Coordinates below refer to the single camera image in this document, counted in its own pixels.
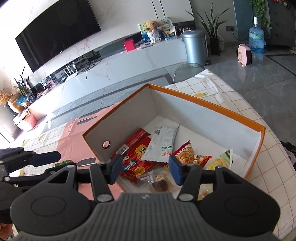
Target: checkered tablecloth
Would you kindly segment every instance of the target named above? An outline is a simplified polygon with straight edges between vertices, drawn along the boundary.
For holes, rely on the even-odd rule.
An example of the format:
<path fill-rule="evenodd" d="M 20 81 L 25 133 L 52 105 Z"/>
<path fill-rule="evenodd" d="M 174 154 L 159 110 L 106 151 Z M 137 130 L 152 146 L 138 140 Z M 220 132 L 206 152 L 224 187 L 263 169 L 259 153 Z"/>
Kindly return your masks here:
<path fill-rule="evenodd" d="M 284 238 L 296 227 L 296 177 L 287 153 L 270 127 L 234 89 L 207 69 L 167 88 L 220 105 L 266 127 L 263 145 L 247 180 L 279 204 L 281 216 L 274 235 Z"/>
<path fill-rule="evenodd" d="M 53 128 L 35 139 L 25 141 L 22 146 L 25 151 L 35 151 L 37 154 L 55 151 L 57 150 L 59 139 L 61 138 L 65 127 L 66 124 Z M 25 176 L 30 176 L 42 174 L 46 169 L 51 167 L 53 167 L 53 164 L 40 167 L 33 167 L 29 165 L 24 167 L 23 170 L 25 171 Z"/>

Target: silver trash can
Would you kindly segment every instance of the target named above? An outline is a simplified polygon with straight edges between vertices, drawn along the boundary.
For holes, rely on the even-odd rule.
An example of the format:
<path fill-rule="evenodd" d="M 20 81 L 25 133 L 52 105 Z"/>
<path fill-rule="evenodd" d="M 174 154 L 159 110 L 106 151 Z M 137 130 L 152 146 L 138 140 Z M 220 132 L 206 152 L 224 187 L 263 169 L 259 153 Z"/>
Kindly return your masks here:
<path fill-rule="evenodd" d="M 194 30 L 183 33 L 188 63 L 205 66 L 207 61 L 207 42 L 204 31 Z"/>

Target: pink space heater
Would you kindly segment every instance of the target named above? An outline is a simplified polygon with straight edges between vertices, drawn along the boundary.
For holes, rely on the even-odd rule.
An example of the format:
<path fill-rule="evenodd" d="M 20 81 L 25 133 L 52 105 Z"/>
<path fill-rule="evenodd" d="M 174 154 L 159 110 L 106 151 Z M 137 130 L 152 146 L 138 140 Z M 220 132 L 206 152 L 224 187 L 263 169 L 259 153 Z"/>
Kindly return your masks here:
<path fill-rule="evenodd" d="M 239 58 L 239 63 L 242 64 L 243 67 L 251 66 L 252 64 L 252 51 L 245 44 L 240 44 L 237 50 L 237 57 Z"/>

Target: cabinet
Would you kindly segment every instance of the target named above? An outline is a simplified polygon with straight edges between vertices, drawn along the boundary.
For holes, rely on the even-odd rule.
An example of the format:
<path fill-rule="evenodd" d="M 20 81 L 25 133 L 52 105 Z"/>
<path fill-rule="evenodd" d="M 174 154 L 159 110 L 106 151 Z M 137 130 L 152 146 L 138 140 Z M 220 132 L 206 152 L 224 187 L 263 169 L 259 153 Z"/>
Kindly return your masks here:
<path fill-rule="evenodd" d="M 192 21 L 189 0 L 152 0 L 157 18 L 168 17 L 173 23 Z"/>
<path fill-rule="evenodd" d="M 265 41 L 270 45 L 296 46 L 295 11 L 282 4 L 268 0 L 268 10 L 271 22 L 271 35 L 265 35 Z"/>

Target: chips bag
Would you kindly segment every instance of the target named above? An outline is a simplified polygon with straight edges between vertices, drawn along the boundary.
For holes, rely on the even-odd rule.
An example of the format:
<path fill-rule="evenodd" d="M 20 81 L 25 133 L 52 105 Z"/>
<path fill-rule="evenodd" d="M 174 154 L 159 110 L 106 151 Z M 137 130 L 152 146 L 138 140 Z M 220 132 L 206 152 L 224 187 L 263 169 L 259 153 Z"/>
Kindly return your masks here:
<path fill-rule="evenodd" d="M 143 175 L 146 171 L 152 168 L 156 163 L 142 160 L 149 143 L 150 137 L 137 142 L 132 149 L 128 149 L 124 153 L 121 175 L 128 178 L 131 182 L 137 183 L 137 177 Z"/>
<path fill-rule="evenodd" d="M 213 159 L 212 161 L 207 163 L 207 167 L 205 167 L 205 169 L 214 171 L 216 166 L 224 166 L 228 169 L 231 169 L 232 156 L 233 156 L 233 149 L 227 150 L 216 159 Z M 198 201 L 202 200 L 205 196 L 207 196 L 211 192 L 213 192 L 213 184 L 201 184 L 197 200 Z"/>
<path fill-rule="evenodd" d="M 204 167 L 208 160 L 212 158 L 211 156 L 194 155 L 190 141 L 187 141 L 178 150 L 173 152 L 173 155 L 184 165 L 193 163 L 201 167 Z"/>
<path fill-rule="evenodd" d="M 228 169 L 231 169 L 232 156 L 233 156 L 233 149 L 230 149 L 224 152 L 223 154 L 221 154 L 216 159 L 212 160 L 206 169 L 214 171 L 216 166 L 224 166 Z"/>

